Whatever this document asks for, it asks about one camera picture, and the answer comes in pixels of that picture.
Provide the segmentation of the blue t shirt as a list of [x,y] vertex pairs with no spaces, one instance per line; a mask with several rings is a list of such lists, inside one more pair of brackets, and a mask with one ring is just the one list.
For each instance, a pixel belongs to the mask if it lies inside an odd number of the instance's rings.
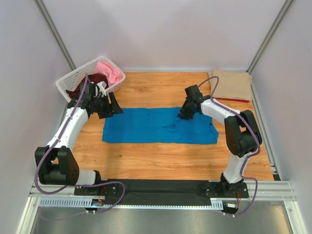
[[124,108],[107,118],[102,141],[107,143],[216,144],[218,131],[209,116],[179,117],[180,108]]

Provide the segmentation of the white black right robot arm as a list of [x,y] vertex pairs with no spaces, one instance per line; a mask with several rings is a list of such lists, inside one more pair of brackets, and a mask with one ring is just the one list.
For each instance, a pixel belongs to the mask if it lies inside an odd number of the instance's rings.
[[262,137],[254,114],[250,110],[232,109],[210,95],[204,96],[198,85],[185,88],[186,99],[178,116],[193,119],[196,113],[210,116],[225,127],[230,159],[221,174],[217,189],[228,195],[241,188],[249,158],[261,150]]

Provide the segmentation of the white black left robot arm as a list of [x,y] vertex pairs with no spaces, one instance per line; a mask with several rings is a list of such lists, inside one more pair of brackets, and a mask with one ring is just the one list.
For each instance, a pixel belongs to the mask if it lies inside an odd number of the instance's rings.
[[65,119],[54,137],[35,151],[36,180],[44,185],[94,185],[99,173],[79,167],[73,155],[75,142],[90,115],[104,119],[122,112],[113,92],[106,93],[94,83],[82,84],[67,104]]

